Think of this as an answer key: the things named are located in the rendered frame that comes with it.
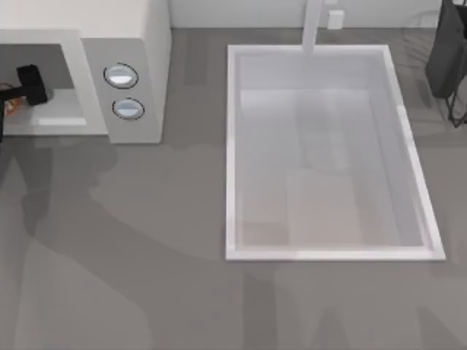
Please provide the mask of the tall white tap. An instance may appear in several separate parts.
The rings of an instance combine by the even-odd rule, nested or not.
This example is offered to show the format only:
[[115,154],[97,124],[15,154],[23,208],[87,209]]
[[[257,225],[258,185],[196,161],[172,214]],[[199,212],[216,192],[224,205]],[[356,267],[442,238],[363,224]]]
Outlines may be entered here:
[[312,55],[324,0],[306,0],[301,47],[305,55]]

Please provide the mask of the orange package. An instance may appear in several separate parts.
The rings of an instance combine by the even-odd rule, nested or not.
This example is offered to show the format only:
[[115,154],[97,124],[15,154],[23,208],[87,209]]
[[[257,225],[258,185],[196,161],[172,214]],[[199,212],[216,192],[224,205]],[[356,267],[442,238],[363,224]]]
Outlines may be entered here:
[[[13,85],[1,82],[0,83],[0,90],[9,90],[13,88]],[[15,111],[19,108],[21,102],[21,98],[11,98],[4,102],[4,112],[6,116],[10,116],[11,114],[15,113]]]

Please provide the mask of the white sink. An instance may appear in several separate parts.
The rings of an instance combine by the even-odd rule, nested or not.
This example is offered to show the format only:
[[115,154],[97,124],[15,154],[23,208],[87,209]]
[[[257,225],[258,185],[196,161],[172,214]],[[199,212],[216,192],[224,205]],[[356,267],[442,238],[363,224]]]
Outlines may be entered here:
[[383,44],[228,47],[225,258],[443,261]]

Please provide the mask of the small round microwave knob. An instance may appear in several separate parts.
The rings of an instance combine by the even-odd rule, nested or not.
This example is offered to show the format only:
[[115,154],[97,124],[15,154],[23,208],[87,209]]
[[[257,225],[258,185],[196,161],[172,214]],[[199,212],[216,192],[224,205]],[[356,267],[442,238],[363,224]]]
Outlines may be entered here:
[[144,105],[134,98],[123,98],[114,101],[112,112],[122,120],[138,120],[144,113]]

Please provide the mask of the large round microwave knob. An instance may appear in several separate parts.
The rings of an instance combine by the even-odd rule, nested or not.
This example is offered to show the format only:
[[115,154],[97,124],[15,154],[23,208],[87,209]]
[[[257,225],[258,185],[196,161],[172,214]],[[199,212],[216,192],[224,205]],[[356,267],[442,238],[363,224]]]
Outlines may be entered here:
[[139,81],[137,71],[125,63],[106,67],[103,75],[106,83],[117,89],[130,89]]

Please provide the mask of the pale microwave oven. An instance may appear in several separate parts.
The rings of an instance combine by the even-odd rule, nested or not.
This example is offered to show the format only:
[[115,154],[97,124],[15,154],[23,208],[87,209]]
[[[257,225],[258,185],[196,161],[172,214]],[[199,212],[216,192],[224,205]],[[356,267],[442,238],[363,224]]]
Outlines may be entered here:
[[[171,52],[167,0],[0,0],[0,83],[20,84],[16,68],[36,65],[49,101],[21,101],[7,116],[8,136],[103,135],[113,144],[157,144],[163,133]],[[133,67],[138,83],[117,89],[104,69]],[[122,120],[112,104],[145,108]]]

